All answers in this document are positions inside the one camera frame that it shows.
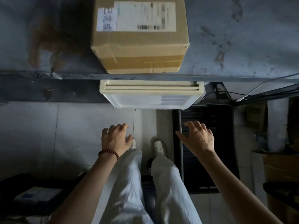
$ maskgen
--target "shoe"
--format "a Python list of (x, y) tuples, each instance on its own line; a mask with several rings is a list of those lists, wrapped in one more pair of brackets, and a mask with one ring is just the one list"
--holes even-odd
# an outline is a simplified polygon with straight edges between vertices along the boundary
[(131, 145), (131, 147), (130, 148), (128, 148), (128, 149), (134, 149), (134, 150), (136, 150), (136, 141), (135, 141), (135, 139), (133, 139), (133, 142), (132, 142), (132, 145)]
[(167, 157), (167, 148), (166, 145), (163, 141), (161, 140), (156, 140), (154, 142), (154, 151), (155, 151), (155, 155), (157, 156), (158, 154)]

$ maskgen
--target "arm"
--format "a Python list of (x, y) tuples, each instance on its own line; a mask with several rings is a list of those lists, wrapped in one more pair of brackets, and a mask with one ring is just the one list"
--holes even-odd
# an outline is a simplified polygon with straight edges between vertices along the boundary
[[(102, 150), (115, 151), (119, 156), (131, 146), (133, 136), (126, 139), (127, 124), (103, 129)], [(52, 215), (49, 224), (90, 224), (94, 218), (103, 187), (117, 158), (102, 153), (87, 175)]]
[(189, 138), (176, 132), (181, 141), (205, 167), (237, 223), (282, 224), (222, 163), (214, 150), (214, 137), (210, 129), (198, 121), (185, 123)]

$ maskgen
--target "hand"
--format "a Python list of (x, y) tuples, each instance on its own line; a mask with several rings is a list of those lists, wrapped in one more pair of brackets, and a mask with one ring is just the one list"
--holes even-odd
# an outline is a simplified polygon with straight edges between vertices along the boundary
[(102, 132), (102, 150), (111, 150), (116, 152), (119, 156), (125, 153), (132, 145), (133, 135), (130, 134), (126, 138), (126, 130), (129, 127), (128, 124), (110, 126), (110, 128), (103, 129)]
[(176, 132), (176, 135), (198, 159), (215, 152), (213, 133), (207, 129), (205, 124), (198, 121), (187, 121), (184, 125), (189, 127), (189, 138), (179, 131)]

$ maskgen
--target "barcode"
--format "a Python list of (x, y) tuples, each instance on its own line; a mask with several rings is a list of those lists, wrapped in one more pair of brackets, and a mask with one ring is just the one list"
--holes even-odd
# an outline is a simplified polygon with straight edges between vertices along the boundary
[(162, 18), (161, 29), (165, 29), (165, 18)]
[(138, 30), (160, 30), (160, 28), (160, 25), (137, 25)]

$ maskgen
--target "forearm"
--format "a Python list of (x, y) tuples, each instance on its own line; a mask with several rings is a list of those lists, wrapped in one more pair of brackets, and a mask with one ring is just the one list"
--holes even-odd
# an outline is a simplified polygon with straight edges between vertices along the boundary
[(90, 224), (116, 161), (114, 154), (101, 154), (71, 195), (53, 213), (49, 224)]
[(215, 152), (199, 156), (237, 223), (281, 224), (252, 192), (222, 163)]

